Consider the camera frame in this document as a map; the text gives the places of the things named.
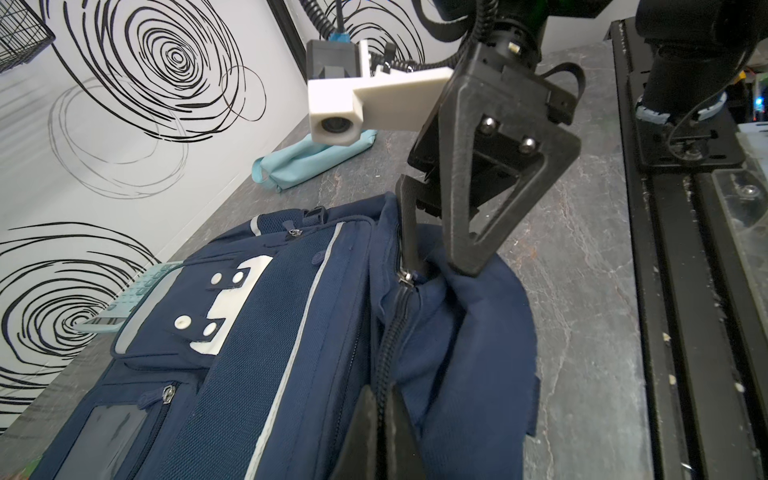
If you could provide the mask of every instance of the black swirl drawing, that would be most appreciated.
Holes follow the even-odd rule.
[[[0,433],[93,338],[73,325],[100,313],[159,263],[134,238],[89,223],[42,223],[4,237]]]
[[[336,3],[325,1],[328,19],[336,23]],[[368,40],[370,51],[384,55],[387,42],[402,60],[425,61],[424,42],[408,12],[390,0],[343,0],[344,28],[354,41]]]
[[[208,0],[41,0],[40,7],[77,84],[51,108],[51,148],[94,192],[134,199],[165,191],[184,173],[187,144],[266,111],[261,78],[243,65]],[[115,122],[125,126],[104,126]],[[126,148],[99,137],[105,131]]]

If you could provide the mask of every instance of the light blue pouch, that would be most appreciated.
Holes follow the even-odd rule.
[[[285,147],[253,162],[251,177],[258,184],[275,187],[277,191],[294,187],[331,167],[348,160],[373,145],[375,130],[366,130],[360,139],[348,147],[323,145],[307,135],[297,144]]]

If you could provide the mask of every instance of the gray marble countertop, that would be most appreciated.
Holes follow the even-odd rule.
[[[650,479],[611,45],[546,55],[540,69],[563,61],[587,74],[570,127],[582,140],[581,156],[499,250],[528,291],[538,331],[541,402],[538,435],[525,444],[525,477]],[[568,87],[563,76],[553,81]],[[307,132],[302,122],[278,148]],[[401,173],[418,173],[406,164],[414,140],[412,132],[379,132],[367,152],[281,194],[247,180],[172,260],[257,214],[333,207],[392,190]],[[494,206],[484,206],[480,217]],[[92,342],[0,437],[0,475],[43,453],[108,364],[110,342],[111,336]]]

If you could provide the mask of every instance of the camera lens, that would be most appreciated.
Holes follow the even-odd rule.
[[[352,127],[352,122],[346,118],[331,117],[323,120],[321,125],[323,126],[323,129],[330,134],[341,134],[348,131],[349,127]]]

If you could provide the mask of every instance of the screw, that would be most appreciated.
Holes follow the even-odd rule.
[[[739,195],[745,198],[754,198],[760,194],[760,189],[754,185],[742,185],[739,187]]]
[[[478,127],[478,130],[480,130],[481,134],[493,135],[497,128],[498,122],[496,120],[490,117],[483,117],[482,120],[480,120],[480,126]]]
[[[531,137],[523,137],[523,141],[520,143],[518,150],[523,155],[529,155],[536,151],[538,148],[538,142]]]

